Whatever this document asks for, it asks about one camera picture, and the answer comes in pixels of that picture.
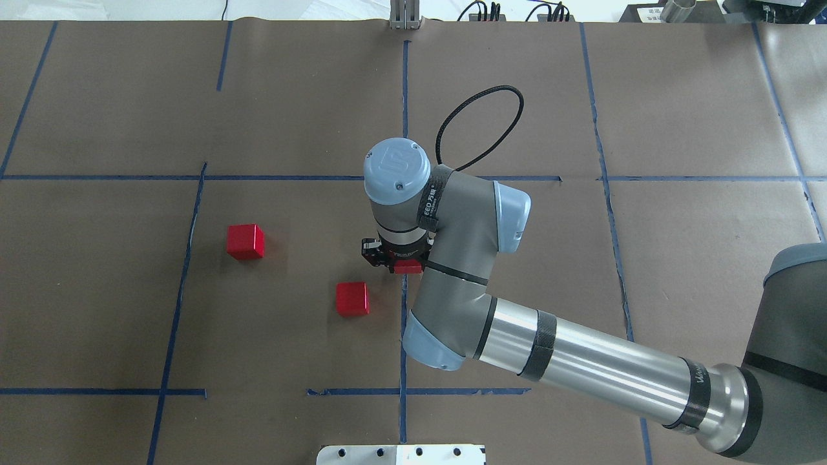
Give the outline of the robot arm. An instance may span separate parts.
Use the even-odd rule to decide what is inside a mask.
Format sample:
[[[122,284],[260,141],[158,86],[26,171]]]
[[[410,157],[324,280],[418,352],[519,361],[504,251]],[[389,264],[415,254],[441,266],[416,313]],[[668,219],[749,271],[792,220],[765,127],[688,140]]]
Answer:
[[[488,294],[497,256],[516,251],[525,232],[525,192],[433,167],[407,138],[378,142],[363,170],[378,233],[363,257],[375,267],[423,265],[402,338],[419,363],[455,371],[473,358],[614,404],[737,461],[825,459],[823,242],[777,253],[742,362],[706,367]]]

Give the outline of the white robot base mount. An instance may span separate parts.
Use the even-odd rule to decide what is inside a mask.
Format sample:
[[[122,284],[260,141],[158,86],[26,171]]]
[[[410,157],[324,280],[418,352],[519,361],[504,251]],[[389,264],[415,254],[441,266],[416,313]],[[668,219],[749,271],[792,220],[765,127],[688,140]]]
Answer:
[[[317,464],[487,464],[484,445],[379,444],[323,447]]]

